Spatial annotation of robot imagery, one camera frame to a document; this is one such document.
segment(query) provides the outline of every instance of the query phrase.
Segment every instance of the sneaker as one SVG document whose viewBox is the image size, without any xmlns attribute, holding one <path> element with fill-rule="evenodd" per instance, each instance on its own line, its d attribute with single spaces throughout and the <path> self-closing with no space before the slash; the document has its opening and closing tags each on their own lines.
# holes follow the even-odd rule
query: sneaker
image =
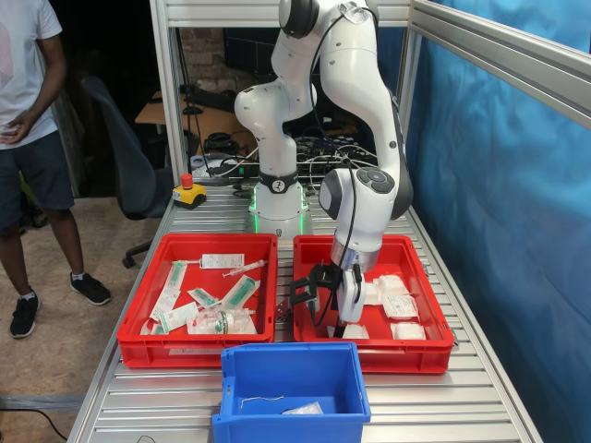
<svg viewBox="0 0 591 443">
<path fill-rule="evenodd" d="M 24 339 L 35 329 L 35 316 L 41 310 L 41 302 L 37 295 L 25 300 L 19 298 L 17 301 L 17 310 L 12 314 L 12 323 L 10 323 L 10 335 L 13 339 Z"/>
<path fill-rule="evenodd" d="M 109 290 L 100 281 L 93 279 L 89 273 L 84 274 L 82 280 L 72 280 L 70 272 L 70 286 L 74 292 L 81 293 L 89 303 L 95 306 L 106 305 L 111 301 Z"/>
</svg>

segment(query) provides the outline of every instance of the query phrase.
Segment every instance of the slotted table surface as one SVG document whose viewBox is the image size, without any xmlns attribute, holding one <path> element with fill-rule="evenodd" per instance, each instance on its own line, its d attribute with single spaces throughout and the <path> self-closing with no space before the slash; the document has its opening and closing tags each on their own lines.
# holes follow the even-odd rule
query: slotted table surface
<svg viewBox="0 0 591 443">
<path fill-rule="evenodd" d="M 169 206 L 124 312 L 162 235 L 246 230 L 249 202 L 234 197 L 233 191 L 230 186 L 208 187 L 208 201 L 192 211 Z M 322 210 L 318 198 L 310 198 L 309 206 L 313 233 L 333 234 L 335 222 Z M 410 209 L 403 217 L 392 221 L 386 233 L 407 235 L 413 241 L 457 343 L 449 370 L 444 375 L 364 376 L 371 423 L 365 425 L 362 441 L 541 442 L 414 211 Z M 289 294 L 288 285 L 293 275 L 291 241 L 279 242 L 278 259 L 277 304 L 280 304 Z M 129 369 L 121 362 L 115 332 L 68 442 L 213 442 L 211 416 L 218 412 L 222 398 L 221 372 Z M 291 341 L 291 324 L 277 323 L 275 337 L 277 341 Z"/>
</svg>

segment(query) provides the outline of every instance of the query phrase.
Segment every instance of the person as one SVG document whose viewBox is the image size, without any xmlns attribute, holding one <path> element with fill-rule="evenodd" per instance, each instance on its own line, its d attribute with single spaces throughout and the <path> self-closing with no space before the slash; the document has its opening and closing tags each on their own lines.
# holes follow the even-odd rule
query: person
<svg viewBox="0 0 591 443">
<path fill-rule="evenodd" d="M 19 294 L 10 324 L 15 339 L 33 332 L 41 308 L 20 242 L 19 171 L 66 256 L 71 289 L 93 305 L 111 301 L 109 291 L 84 271 L 66 157 L 49 109 L 66 77 L 61 31 L 48 0 L 0 0 L 0 261 Z M 42 79 L 37 48 L 45 62 Z"/>
</svg>

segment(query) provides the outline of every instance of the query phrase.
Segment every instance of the floor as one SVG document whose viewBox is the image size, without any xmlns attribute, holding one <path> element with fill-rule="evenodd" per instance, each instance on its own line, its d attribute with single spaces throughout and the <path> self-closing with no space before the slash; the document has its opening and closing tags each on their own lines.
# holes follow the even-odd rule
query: floor
<svg viewBox="0 0 591 443">
<path fill-rule="evenodd" d="M 70 269 L 50 227 L 23 235 L 30 284 L 40 296 L 42 310 L 35 331 L 24 340 L 13 340 L 7 331 L 17 298 L 0 269 L 0 402 L 5 396 L 60 399 L 86 392 L 139 271 L 139 266 L 123 267 L 123 253 L 150 240 L 160 222 L 129 221 L 114 198 L 77 200 L 73 212 L 85 270 L 111 291 L 113 301 L 93 306 L 71 291 Z M 69 410 L 49 415 L 67 435 L 77 414 Z M 36 413 L 0 413 L 0 431 L 4 443 L 62 441 Z"/>
</svg>

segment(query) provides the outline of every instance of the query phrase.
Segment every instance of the office chair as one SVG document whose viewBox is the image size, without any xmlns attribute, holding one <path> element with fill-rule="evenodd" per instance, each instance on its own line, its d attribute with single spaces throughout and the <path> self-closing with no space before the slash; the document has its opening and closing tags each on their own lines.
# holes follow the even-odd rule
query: office chair
<svg viewBox="0 0 591 443">
<path fill-rule="evenodd" d="M 101 105 L 104 121 L 115 153 L 115 188 L 117 203 L 123 215 L 130 220 L 160 219 L 173 188 L 173 172 L 170 168 L 154 170 L 141 150 L 138 137 L 131 130 L 115 105 L 109 90 L 96 77 L 84 78 L 82 88 Z M 133 256 L 148 251 L 151 240 L 126 251 L 123 265 L 136 264 Z"/>
</svg>

